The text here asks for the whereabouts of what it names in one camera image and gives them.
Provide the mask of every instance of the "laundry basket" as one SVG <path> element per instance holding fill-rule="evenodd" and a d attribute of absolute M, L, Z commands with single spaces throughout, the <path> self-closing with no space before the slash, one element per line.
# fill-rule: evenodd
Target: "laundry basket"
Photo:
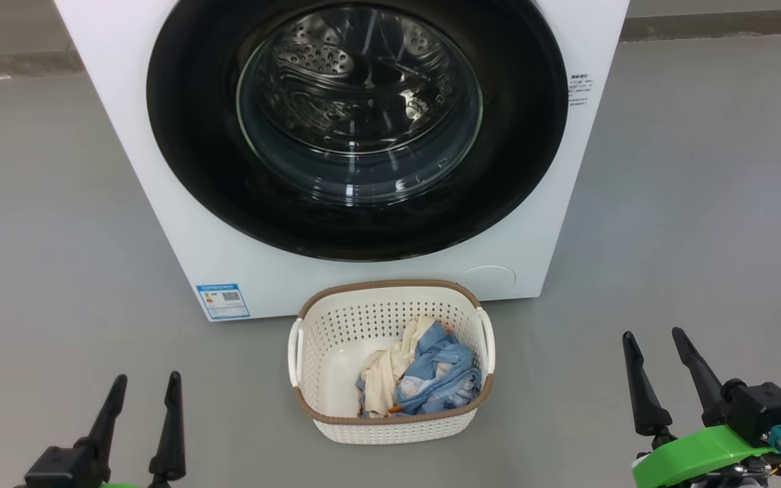
<path fill-rule="evenodd" d="M 475 353 L 481 393 L 455 410 L 391 417 L 357 417 L 355 381 L 372 352 L 403 337 L 415 317 L 453 329 Z M 493 386 L 493 327 L 475 296 L 449 281 L 374 281 L 329 288 L 304 305 L 288 340 L 288 374 L 300 406 L 325 436 L 344 444 L 402 444 L 462 432 Z"/>

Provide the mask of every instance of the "clothes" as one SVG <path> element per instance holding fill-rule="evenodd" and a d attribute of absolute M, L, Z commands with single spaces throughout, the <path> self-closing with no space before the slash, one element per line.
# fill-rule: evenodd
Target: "clothes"
<path fill-rule="evenodd" d="M 415 361 L 419 340 L 434 324 L 437 322 L 428 317 L 412 319 L 405 326 L 403 340 L 366 358 L 357 380 L 362 417 L 378 419 L 388 416 L 388 411 L 396 403 L 397 382 Z"/>
<path fill-rule="evenodd" d="M 415 349 L 415 361 L 397 386 L 402 413 L 416 415 L 467 405 L 480 392 L 481 371 L 475 354 L 438 322 L 430 326 Z"/>

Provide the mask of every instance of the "front-load washing machine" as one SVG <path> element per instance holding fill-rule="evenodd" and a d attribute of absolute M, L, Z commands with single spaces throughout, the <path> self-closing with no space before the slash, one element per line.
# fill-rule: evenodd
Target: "front-load washing machine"
<path fill-rule="evenodd" d="M 628 0 L 56 0 L 211 321 L 538 296 Z"/>

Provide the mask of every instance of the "cable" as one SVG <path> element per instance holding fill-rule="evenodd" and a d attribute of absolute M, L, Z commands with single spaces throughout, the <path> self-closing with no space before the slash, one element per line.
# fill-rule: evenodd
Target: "cable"
<path fill-rule="evenodd" d="M 781 470 L 781 463 L 779 463 L 779 466 L 777 466 L 775 470 L 772 470 L 771 472 L 769 472 L 769 475 L 768 475 L 768 476 L 773 476 L 773 475 L 775 475 L 775 473 L 776 473 L 778 470 Z"/>

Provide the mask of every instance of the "brown basket rim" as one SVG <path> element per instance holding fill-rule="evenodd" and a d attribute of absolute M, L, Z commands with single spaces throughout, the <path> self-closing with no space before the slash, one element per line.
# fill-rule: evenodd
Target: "brown basket rim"
<path fill-rule="evenodd" d="M 310 298 L 306 305 L 300 309 L 298 318 L 303 319 L 306 314 L 312 309 L 312 307 L 324 297 L 333 296 L 337 293 L 346 293 L 347 291 L 360 291 L 369 290 L 374 288 L 391 288 L 391 287 L 443 287 L 450 288 L 454 291 L 459 291 L 465 296 L 469 302 L 475 308 L 480 308 L 481 303 L 475 295 L 467 288 L 454 283 L 452 281 L 444 280 L 387 280 L 387 281 L 366 281 L 363 283 L 354 283 L 351 285 L 341 285 L 341 287 L 327 288 L 326 290 L 319 291 Z M 469 411 L 473 411 L 480 407 L 481 404 L 487 399 L 487 395 L 490 390 L 493 389 L 493 373 L 487 374 L 484 380 L 484 386 L 481 387 L 481 393 L 475 401 L 465 405 L 465 407 L 455 408 L 454 410 L 438 411 L 437 413 L 426 413 L 424 415 L 412 415 L 412 417 L 385 417 L 382 419 L 362 419 L 360 417 L 331 417 L 329 415 L 323 415 L 306 402 L 303 397 L 303 392 L 300 391 L 299 386 L 294 387 L 294 394 L 297 396 L 297 402 L 300 404 L 300 408 L 306 412 L 307 415 L 312 417 L 317 422 L 322 424 L 333 424 L 334 426 L 398 426 L 399 424 L 416 424 L 418 422 L 428 422 L 431 420 L 449 419 L 451 417 L 458 417 L 465 415 Z"/>
<path fill-rule="evenodd" d="M 339 285 L 339 287 L 331 287 L 331 288 L 327 288 L 326 290 L 319 291 L 319 293 L 314 294 L 312 298 L 306 301 L 303 308 L 300 309 L 300 313 L 298 313 L 297 318 L 303 319 L 304 317 L 306 317 L 306 314 L 313 307 L 313 305 L 319 302 L 319 300 L 328 296 L 334 296 L 335 294 L 339 294 L 339 293 L 347 293 L 348 291 L 360 291 L 360 290 L 370 290 L 375 288 L 395 288 L 395 287 L 450 288 L 454 291 L 459 291 L 459 293 L 465 296 L 469 302 L 472 302 L 472 305 L 474 305 L 475 308 L 480 308 L 481 306 L 481 303 L 478 302 L 478 299 L 475 297 L 474 293 L 469 291 L 468 288 L 465 288 L 462 285 L 454 283 L 453 281 L 444 281 L 444 280 L 366 281 L 363 283 L 353 283 L 350 285 Z"/>
<path fill-rule="evenodd" d="M 478 394 L 478 398 L 464 407 L 455 408 L 454 410 L 438 411 L 437 413 L 412 415 L 412 417 L 384 417 L 382 419 L 331 417 L 329 415 L 323 415 L 322 413 L 317 413 L 312 407 L 309 407 L 306 399 L 303 398 L 303 392 L 300 391 L 299 386 L 294 387 L 294 394 L 297 395 L 297 402 L 300 404 L 300 408 L 302 408 L 307 415 L 322 424 L 331 424 L 332 426 L 399 426 L 400 424 L 416 424 L 418 422 L 430 422 L 431 420 L 450 419 L 451 417 L 465 415 L 466 413 L 469 413 L 469 411 L 473 411 L 480 407 L 487 399 L 487 395 L 489 395 L 490 390 L 492 389 L 493 373 L 490 373 L 487 374 L 487 379 L 484 381 L 484 386 L 481 388 L 481 393 Z"/>

